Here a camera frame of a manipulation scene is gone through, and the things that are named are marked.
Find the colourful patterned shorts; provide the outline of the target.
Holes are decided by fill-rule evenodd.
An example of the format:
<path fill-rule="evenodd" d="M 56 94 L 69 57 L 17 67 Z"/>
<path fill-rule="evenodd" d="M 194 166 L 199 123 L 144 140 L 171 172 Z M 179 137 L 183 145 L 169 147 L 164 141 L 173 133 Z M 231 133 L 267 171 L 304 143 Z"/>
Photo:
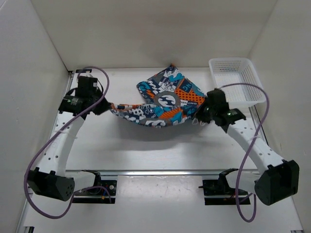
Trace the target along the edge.
<path fill-rule="evenodd" d="M 196 113 L 207 97 L 173 64 L 139 82 L 137 89 L 145 103 L 112 103 L 110 112 L 135 124 L 154 128 L 195 121 Z"/>

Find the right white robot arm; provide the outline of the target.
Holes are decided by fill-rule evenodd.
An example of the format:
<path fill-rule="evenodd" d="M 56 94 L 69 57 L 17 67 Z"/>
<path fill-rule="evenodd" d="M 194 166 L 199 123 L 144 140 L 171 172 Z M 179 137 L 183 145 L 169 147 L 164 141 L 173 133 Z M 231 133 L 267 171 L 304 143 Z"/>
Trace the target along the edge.
<path fill-rule="evenodd" d="M 230 109 L 225 93 L 214 89 L 207 93 L 196 114 L 204 123 L 215 124 L 233 138 L 245 151 L 259 171 L 258 175 L 231 168 L 219 174 L 218 182 L 208 189 L 212 192 L 232 194 L 235 188 L 255 194 L 265 205 L 272 205 L 298 192 L 299 165 L 294 160 L 287 161 L 273 151 L 255 129 L 248 125 L 245 115 L 237 108 Z"/>

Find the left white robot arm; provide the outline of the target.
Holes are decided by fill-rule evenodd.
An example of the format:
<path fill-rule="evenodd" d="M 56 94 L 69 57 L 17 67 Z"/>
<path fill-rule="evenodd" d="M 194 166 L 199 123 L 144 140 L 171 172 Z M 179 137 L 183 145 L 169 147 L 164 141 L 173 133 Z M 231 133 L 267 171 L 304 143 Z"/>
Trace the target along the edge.
<path fill-rule="evenodd" d="M 103 97 L 103 87 L 97 78 L 81 76 L 78 86 L 62 99 L 58 109 L 52 142 L 42 152 L 42 158 L 27 175 L 27 186 L 37 195 L 68 201 L 74 192 L 86 189 L 91 194 L 101 191 L 99 173 L 82 170 L 66 175 L 66 164 L 77 133 L 88 114 L 100 115 L 109 109 Z"/>

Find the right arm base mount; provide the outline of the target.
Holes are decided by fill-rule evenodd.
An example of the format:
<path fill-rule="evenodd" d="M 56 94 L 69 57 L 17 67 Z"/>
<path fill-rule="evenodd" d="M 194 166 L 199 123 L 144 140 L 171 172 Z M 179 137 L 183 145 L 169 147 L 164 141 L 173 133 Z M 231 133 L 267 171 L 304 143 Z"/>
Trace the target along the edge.
<path fill-rule="evenodd" d="M 205 206 L 236 205 L 235 188 L 228 185 L 226 176 L 237 170 L 237 168 L 227 169 L 219 174 L 218 179 L 202 180 L 202 185 L 198 188 L 203 190 Z"/>

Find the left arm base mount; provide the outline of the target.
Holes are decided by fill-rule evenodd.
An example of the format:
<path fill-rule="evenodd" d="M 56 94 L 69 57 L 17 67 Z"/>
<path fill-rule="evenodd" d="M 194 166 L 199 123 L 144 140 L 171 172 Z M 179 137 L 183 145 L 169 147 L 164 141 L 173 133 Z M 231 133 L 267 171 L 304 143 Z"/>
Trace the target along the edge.
<path fill-rule="evenodd" d="M 80 191 L 74 196 L 73 203 L 78 204 L 115 204 L 117 192 L 117 177 L 103 176 L 95 182 L 97 186 L 103 188 L 93 188 L 90 190 Z"/>

